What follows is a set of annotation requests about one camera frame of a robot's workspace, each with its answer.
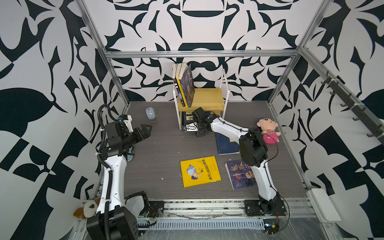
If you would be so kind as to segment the navy book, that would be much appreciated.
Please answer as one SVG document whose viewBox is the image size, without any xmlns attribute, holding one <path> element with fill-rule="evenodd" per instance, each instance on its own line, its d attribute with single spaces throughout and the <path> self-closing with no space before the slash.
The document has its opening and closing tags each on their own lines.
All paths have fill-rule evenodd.
<svg viewBox="0 0 384 240">
<path fill-rule="evenodd" d="M 192 111 L 186 111 L 186 112 L 181 112 L 181 125 L 182 127 L 192 124 L 194 122 L 194 117 L 192 114 Z"/>
</svg>

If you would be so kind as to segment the navy book vertical label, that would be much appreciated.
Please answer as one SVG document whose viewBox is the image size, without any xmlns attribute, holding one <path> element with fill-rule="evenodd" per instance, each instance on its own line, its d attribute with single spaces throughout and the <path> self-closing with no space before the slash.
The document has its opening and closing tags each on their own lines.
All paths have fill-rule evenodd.
<svg viewBox="0 0 384 240">
<path fill-rule="evenodd" d="M 240 145 L 228 137 L 215 133 L 218 155 L 232 155 L 240 152 Z"/>
</svg>

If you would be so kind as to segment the dark purple portrait book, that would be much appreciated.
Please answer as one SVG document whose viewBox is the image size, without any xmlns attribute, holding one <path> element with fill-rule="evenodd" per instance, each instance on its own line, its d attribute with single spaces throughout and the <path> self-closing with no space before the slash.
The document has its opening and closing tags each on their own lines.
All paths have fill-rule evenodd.
<svg viewBox="0 0 384 240">
<path fill-rule="evenodd" d="M 187 64 L 181 64 L 179 82 L 181 85 L 182 98 L 186 107 L 190 108 L 193 104 L 195 85 L 192 75 L 192 67 Z"/>
</svg>

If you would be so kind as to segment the yellow cartoon book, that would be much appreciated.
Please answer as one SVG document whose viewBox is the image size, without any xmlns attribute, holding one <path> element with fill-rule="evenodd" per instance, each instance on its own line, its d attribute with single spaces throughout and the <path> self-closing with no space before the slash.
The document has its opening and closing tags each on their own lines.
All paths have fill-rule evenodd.
<svg viewBox="0 0 384 240">
<path fill-rule="evenodd" d="M 181 161 L 184 188 L 221 181 L 215 156 Z"/>
<path fill-rule="evenodd" d="M 185 100 L 185 94 L 184 94 L 184 90 L 183 90 L 183 86 L 182 86 L 182 82 L 181 82 L 186 68 L 187 68 L 187 65 L 184 63 L 177 64 L 176 65 L 176 73 L 175 73 L 175 78 L 176 78 L 176 82 L 178 85 L 178 92 L 180 94 L 180 100 L 181 100 L 183 107 L 188 106 L 187 101 Z"/>
</svg>

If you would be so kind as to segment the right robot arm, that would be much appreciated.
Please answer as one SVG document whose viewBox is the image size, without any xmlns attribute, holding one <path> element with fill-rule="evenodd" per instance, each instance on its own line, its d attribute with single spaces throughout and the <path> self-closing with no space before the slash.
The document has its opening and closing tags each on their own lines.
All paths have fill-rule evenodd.
<svg viewBox="0 0 384 240">
<path fill-rule="evenodd" d="M 246 182 L 255 182 L 259 204 L 255 211 L 265 216 L 286 212 L 273 184 L 268 167 L 268 132 L 258 121 L 254 128 L 240 127 L 198 108 L 192 113 L 188 130 L 182 133 L 166 121 L 154 123 L 152 135 L 135 147 L 135 158 L 124 176 L 124 191 L 145 191 L 149 197 L 217 198 L 234 190 L 237 178 L 224 185 L 228 172 L 245 173 Z M 222 168 L 215 153 L 215 135 L 221 134 L 240 147 L 235 167 L 229 161 Z"/>
</svg>

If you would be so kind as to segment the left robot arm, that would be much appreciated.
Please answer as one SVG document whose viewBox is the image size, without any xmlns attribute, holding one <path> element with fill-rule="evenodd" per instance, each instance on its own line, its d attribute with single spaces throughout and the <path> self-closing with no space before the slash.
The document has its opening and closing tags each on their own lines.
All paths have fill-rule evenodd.
<svg viewBox="0 0 384 240">
<path fill-rule="evenodd" d="M 112 114 L 107 104 L 101 105 L 97 112 L 101 144 L 96 156 L 104 168 L 103 189 L 96 214 L 87 220 L 86 228 L 93 240 L 136 240 L 139 237 L 137 218 L 149 202 L 144 193 L 128 199 L 124 197 L 124 175 L 129 158 L 133 156 L 130 149 L 151 136 L 152 126 L 132 128 L 129 115 L 104 124 L 103 109 L 107 109 L 109 116 Z"/>
</svg>

